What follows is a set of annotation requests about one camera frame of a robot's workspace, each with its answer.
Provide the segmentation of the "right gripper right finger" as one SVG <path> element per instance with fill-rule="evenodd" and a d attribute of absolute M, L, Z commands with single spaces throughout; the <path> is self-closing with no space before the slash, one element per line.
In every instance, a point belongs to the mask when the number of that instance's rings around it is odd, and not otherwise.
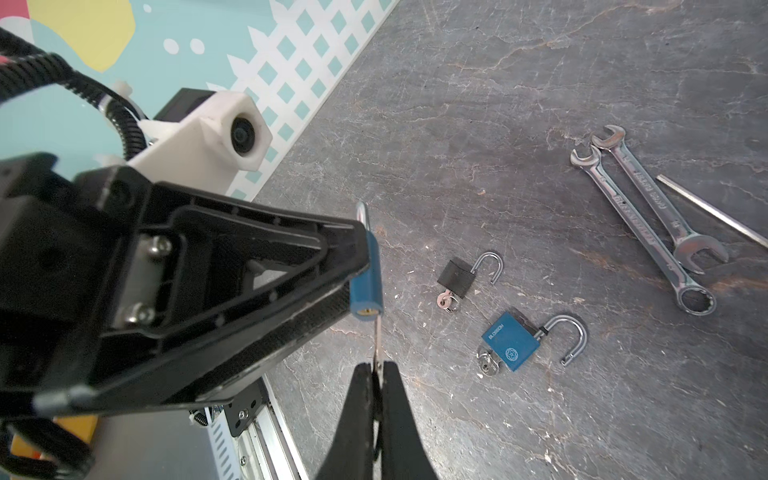
<path fill-rule="evenodd" d="M 382 479 L 437 479 L 419 436 L 396 363 L 385 361 L 380 389 L 379 455 Z"/>

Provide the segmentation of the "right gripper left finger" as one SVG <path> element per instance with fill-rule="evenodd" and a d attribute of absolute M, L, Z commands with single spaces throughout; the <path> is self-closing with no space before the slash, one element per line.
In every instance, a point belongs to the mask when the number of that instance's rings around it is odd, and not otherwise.
<path fill-rule="evenodd" d="M 316 479 L 373 478 L 375 393 L 369 363 L 358 364 L 336 432 Z"/>

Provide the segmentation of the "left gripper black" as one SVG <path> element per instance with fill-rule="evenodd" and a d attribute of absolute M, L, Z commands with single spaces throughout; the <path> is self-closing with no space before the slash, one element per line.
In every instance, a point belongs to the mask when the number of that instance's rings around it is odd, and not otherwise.
<path fill-rule="evenodd" d="M 3 419 L 227 400 L 347 315 L 368 268 L 354 220 L 56 162 L 1 163 Z"/>

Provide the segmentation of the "large blue padlock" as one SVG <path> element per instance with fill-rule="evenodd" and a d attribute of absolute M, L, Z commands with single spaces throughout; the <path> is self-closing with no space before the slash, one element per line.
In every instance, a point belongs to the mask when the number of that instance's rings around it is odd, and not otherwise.
<path fill-rule="evenodd" d="M 539 349 L 541 340 L 561 324 L 573 326 L 578 333 L 576 344 L 560 359 L 560 365 L 566 367 L 582 354 L 589 341 L 585 323 L 567 314 L 555 315 L 543 325 L 529 330 L 512 314 L 504 313 L 483 333 L 478 350 L 493 351 L 500 360 L 500 370 L 506 366 L 514 372 Z"/>

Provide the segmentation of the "black padlock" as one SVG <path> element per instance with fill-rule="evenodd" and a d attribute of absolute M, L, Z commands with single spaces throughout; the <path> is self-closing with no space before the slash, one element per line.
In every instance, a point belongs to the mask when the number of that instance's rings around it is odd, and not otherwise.
<path fill-rule="evenodd" d="M 504 260 L 495 251 L 483 252 L 472 265 L 458 257 L 451 258 L 438 276 L 437 283 L 443 286 L 448 293 L 463 299 L 472 287 L 480 266 L 487 259 L 493 259 L 497 263 L 494 275 L 490 280 L 490 283 L 495 285 L 504 270 Z"/>

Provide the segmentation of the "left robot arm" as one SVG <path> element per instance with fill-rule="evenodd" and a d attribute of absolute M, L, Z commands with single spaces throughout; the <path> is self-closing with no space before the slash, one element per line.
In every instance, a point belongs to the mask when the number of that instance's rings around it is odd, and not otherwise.
<path fill-rule="evenodd" d="M 1 34 L 1 99 L 61 86 L 121 138 L 65 179 L 1 163 L 1 417 L 226 401 L 350 311 L 363 226 L 229 198 L 271 132 L 241 92 L 180 90 L 154 118 L 61 56 Z"/>

